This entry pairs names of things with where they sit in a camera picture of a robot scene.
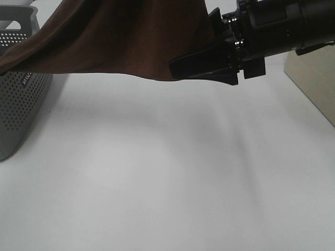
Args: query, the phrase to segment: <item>robotic arm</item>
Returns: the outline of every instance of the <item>robotic arm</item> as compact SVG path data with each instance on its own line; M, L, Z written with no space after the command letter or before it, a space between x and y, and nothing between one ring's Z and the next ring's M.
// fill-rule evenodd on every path
M215 40L170 62L175 79L207 79L237 85L265 75L265 57L303 55L335 45L335 0L237 0L237 10L210 14Z

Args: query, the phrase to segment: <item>beige cardboard box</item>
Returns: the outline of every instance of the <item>beige cardboard box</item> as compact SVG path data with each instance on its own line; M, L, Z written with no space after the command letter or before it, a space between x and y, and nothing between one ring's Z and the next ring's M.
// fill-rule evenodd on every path
M335 126L335 47L288 55L286 74Z

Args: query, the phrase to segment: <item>white table surface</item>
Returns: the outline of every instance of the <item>white table surface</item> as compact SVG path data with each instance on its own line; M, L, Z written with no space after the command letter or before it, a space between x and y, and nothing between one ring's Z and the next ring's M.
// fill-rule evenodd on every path
M335 129L267 73L56 75L0 163L0 250L333 251Z

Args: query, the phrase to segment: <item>perforated basket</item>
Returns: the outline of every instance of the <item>perforated basket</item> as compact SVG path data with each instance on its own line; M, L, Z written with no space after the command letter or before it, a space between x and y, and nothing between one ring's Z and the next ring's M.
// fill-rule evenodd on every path
M37 9L30 6L0 5L0 20L17 21L21 26L0 30L0 55L38 31L36 13ZM7 72L0 76L0 161L20 145L51 82L50 74Z

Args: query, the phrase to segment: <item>brown cloth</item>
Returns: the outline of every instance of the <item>brown cloth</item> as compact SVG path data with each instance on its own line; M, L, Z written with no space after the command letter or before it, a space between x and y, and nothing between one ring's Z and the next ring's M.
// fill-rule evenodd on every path
M124 73L172 80L168 63L214 38L204 0L63 0L0 58L0 72Z

